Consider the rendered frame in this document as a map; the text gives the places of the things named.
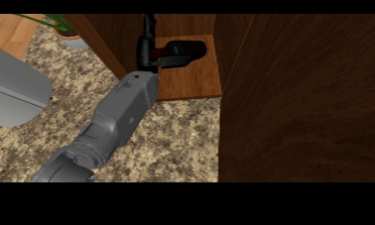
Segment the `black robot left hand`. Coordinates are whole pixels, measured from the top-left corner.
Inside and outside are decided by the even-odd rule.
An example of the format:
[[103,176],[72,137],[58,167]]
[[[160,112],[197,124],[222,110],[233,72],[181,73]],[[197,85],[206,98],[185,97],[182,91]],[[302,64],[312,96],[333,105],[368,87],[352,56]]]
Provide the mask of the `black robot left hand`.
[[154,24],[156,20],[151,14],[143,17],[143,33],[137,39],[135,46],[135,63],[137,69],[143,71],[157,72],[157,68],[184,67],[196,58],[190,56],[168,56],[151,59],[148,52],[154,46]]

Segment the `dark wine bottle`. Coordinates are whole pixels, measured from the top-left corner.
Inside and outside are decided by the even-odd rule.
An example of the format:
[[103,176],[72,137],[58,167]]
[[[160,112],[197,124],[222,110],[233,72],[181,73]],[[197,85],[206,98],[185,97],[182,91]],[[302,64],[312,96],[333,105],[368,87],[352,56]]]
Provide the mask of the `dark wine bottle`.
[[151,59],[168,56],[190,56],[200,58],[206,54],[206,45],[202,41],[169,41],[162,48],[153,48],[148,52]]

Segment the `brown wooden cabinet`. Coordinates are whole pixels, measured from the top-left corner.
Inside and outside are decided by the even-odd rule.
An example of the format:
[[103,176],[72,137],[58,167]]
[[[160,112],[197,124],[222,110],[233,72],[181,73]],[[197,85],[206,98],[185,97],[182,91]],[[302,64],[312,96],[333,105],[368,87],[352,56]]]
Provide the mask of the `brown wooden cabinet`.
[[[63,16],[116,77],[135,70],[135,42],[143,32],[140,14],[66,14]],[[253,16],[249,14],[157,14],[154,45],[200,41],[206,55],[187,66],[157,71],[160,101],[222,95]]]

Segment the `dark wooden cabinet door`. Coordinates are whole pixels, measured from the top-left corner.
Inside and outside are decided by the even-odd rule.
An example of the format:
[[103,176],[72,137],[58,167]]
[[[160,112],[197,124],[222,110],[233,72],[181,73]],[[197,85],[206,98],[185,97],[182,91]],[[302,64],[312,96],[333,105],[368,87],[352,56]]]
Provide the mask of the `dark wooden cabinet door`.
[[221,99],[221,181],[375,181],[375,15],[258,15]]

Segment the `potted green plant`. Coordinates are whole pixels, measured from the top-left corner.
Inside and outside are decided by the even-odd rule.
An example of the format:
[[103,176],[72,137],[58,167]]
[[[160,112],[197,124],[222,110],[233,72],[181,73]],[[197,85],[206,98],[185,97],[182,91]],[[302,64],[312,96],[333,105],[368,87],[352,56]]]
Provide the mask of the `potted green plant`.
[[89,47],[60,14],[45,14],[45,17],[52,20],[51,23],[38,20],[36,18],[26,16],[24,14],[18,14],[18,17],[49,27],[58,40],[61,41],[64,46],[69,47],[70,49],[85,50]]

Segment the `pale grey appliance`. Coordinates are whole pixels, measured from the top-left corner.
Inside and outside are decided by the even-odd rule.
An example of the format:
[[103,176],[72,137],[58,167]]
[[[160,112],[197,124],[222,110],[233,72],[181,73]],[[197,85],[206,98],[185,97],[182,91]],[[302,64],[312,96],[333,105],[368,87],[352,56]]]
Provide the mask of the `pale grey appliance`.
[[0,126],[11,128],[32,120],[51,96],[49,78],[0,49]]

